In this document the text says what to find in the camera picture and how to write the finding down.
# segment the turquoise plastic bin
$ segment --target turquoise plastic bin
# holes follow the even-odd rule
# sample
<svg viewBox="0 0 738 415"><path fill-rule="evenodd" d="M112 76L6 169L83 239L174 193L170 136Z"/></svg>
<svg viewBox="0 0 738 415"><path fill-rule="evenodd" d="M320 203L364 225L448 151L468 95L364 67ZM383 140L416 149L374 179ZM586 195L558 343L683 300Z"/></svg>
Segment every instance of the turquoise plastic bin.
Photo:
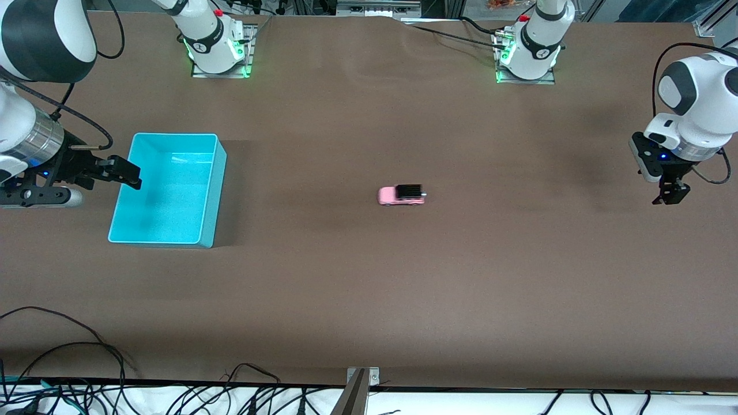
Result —
<svg viewBox="0 0 738 415"><path fill-rule="evenodd" d="M141 190L120 186L108 240L142 247L210 248L226 152L215 134L138 133L128 159Z"/></svg>

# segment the pink toy car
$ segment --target pink toy car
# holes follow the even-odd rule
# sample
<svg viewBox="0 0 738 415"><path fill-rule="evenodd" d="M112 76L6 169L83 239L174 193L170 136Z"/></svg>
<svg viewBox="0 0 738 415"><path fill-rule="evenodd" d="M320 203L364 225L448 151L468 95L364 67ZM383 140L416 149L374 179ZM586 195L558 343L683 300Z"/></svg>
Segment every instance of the pink toy car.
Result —
<svg viewBox="0 0 738 415"><path fill-rule="evenodd" d="M377 200L380 205L410 205L425 203L425 192L420 185L397 185L379 189Z"/></svg>

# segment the silver metal joint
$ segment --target silver metal joint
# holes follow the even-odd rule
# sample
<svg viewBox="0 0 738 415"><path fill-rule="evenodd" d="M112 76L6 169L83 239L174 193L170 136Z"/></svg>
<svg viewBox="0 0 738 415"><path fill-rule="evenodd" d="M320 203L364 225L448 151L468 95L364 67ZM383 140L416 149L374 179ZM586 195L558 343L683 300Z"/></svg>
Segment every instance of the silver metal joint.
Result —
<svg viewBox="0 0 738 415"><path fill-rule="evenodd" d="M31 167L43 164L54 157L64 141L64 128L49 115L36 108L36 121L25 140L11 148L6 154Z"/></svg>
<svg viewBox="0 0 738 415"><path fill-rule="evenodd" d="M672 153L674 153L676 157L690 162L701 162L714 156L718 150L720 150L720 147L700 147L696 144L681 140L679 146L672 150Z"/></svg>

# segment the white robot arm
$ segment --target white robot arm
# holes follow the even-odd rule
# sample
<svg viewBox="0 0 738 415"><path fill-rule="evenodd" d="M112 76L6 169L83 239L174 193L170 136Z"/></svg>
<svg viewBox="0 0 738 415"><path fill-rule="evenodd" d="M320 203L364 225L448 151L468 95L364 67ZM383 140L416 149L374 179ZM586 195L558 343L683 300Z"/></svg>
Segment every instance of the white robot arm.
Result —
<svg viewBox="0 0 738 415"><path fill-rule="evenodd" d="M738 132L738 41L721 52L668 65L658 95L674 114L657 114L630 148L644 179L659 182L654 204L679 203L689 192L684 174L718 152Z"/></svg>
<svg viewBox="0 0 738 415"><path fill-rule="evenodd" d="M152 0L169 16L184 36L197 66L211 74L226 72L244 59L244 24L210 9L207 0Z"/></svg>
<svg viewBox="0 0 738 415"><path fill-rule="evenodd" d="M506 32L512 39L506 45L500 64L523 80L536 80L556 64L561 41L574 21L571 0L538 0L530 20L518 21Z"/></svg>
<svg viewBox="0 0 738 415"><path fill-rule="evenodd" d="M235 47L243 38L241 22L214 12L207 0L152 1L172 16L200 70L225 72L243 60L243 48ZM0 206L81 202L79 191L56 182L88 190L95 180L141 187L137 166L118 156L97 158L84 141L1 82L76 83L96 57L83 0L0 0ZM38 177L46 183L38 185Z"/></svg>

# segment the table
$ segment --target table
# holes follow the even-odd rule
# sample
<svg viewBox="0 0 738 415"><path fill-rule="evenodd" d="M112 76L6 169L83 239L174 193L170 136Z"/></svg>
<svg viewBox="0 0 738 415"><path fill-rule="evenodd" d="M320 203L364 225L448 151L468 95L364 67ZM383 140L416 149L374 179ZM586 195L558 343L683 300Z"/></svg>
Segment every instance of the table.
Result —
<svg viewBox="0 0 738 415"><path fill-rule="evenodd" d="M378 366L388 385L738 387L735 184L690 177L682 204L651 206L658 186L627 145L650 120L655 59L693 40L688 24L574 24L556 85L521 86L495 83L484 47L388 18L273 18L252 78L191 79L168 16L123 18L124 55L99 60L69 105L117 154L138 131L216 133L216 247L108 243L108 183L77 210L2 211L3 310L66 312L149 379L217 380L248 361L293 383ZM112 16L91 20L99 48L116 49ZM703 169L723 174L717 158ZM424 206L376 204L379 187L407 182L424 185ZM0 331L10 373L89 340L33 312ZM33 373L115 367L80 349Z"/></svg>

